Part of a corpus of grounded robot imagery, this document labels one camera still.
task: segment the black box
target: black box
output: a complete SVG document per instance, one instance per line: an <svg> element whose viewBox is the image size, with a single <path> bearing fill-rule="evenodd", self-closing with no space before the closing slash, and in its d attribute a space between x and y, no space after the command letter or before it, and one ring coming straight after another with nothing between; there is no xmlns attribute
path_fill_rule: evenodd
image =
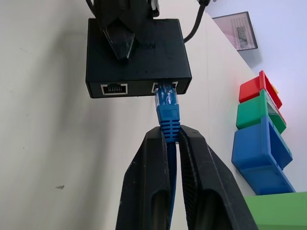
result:
<svg viewBox="0 0 307 230"><path fill-rule="evenodd" d="M149 96L159 82L184 94L192 80L178 19L148 20L127 63L116 59L96 19L88 21L86 85L92 98Z"/></svg>

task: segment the blue ethernet cable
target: blue ethernet cable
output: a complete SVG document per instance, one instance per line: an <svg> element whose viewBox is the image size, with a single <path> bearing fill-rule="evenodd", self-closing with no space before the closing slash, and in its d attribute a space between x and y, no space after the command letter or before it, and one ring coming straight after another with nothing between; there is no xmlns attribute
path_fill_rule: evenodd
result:
<svg viewBox="0 0 307 230"><path fill-rule="evenodd" d="M171 185L171 210L169 226L171 225L177 178L176 142L180 130L179 104L176 89L172 84L159 84L154 91L158 120L165 137L167 147L169 179Z"/></svg>

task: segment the plastic bin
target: plastic bin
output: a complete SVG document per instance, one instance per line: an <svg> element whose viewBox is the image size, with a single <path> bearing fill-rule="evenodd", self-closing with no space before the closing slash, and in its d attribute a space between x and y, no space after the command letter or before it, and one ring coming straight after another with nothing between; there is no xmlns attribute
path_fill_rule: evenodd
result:
<svg viewBox="0 0 307 230"><path fill-rule="evenodd" d="M295 192L282 171L292 159L267 115L259 124L235 133L232 163L257 195Z"/></svg>
<svg viewBox="0 0 307 230"><path fill-rule="evenodd" d="M277 92L265 75L264 71L259 73L259 76L245 82L240 87L240 103L246 102L252 98L259 96L261 90L265 89L273 99L276 107L279 109L282 106L282 101L279 99Z"/></svg>
<svg viewBox="0 0 307 230"><path fill-rule="evenodd" d="M236 127L243 129L260 123L261 118L268 115L279 133L286 129L286 122L265 90L260 95L238 105Z"/></svg>
<svg viewBox="0 0 307 230"><path fill-rule="evenodd" d="M245 197L259 230L306 230L307 193Z"/></svg>

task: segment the green bin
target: green bin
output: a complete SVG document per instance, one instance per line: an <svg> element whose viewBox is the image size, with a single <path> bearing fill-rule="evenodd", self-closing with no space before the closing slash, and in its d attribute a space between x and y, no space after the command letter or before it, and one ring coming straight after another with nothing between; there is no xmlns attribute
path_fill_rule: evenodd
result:
<svg viewBox="0 0 307 230"><path fill-rule="evenodd" d="M286 129L286 123L273 100L265 90L261 90L258 97L238 105L236 127L243 129L256 125L265 115L270 117L280 134Z"/></svg>
<svg viewBox="0 0 307 230"><path fill-rule="evenodd" d="M307 230L307 193L245 197L259 230Z"/></svg>

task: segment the white wall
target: white wall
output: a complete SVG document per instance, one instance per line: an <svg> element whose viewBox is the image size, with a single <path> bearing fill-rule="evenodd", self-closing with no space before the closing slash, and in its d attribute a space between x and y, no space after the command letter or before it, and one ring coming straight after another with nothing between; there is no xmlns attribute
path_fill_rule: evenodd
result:
<svg viewBox="0 0 307 230"><path fill-rule="evenodd" d="M198 3L176 5L161 0L161 17L179 18L187 35ZM158 126L153 97L89 97L89 16L84 0L0 3L1 230L115 229L124 173ZM238 89L255 75L208 15L186 49L193 81L179 96L181 122L206 137L252 195L231 154ZM172 229L185 230L179 175Z"/></svg>
<svg viewBox="0 0 307 230"><path fill-rule="evenodd" d="M255 73L264 70L279 91L283 133L294 161L284 170L297 191L307 191L307 1L217 0L212 17L248 11L259 48L240 52Z"/></svg>

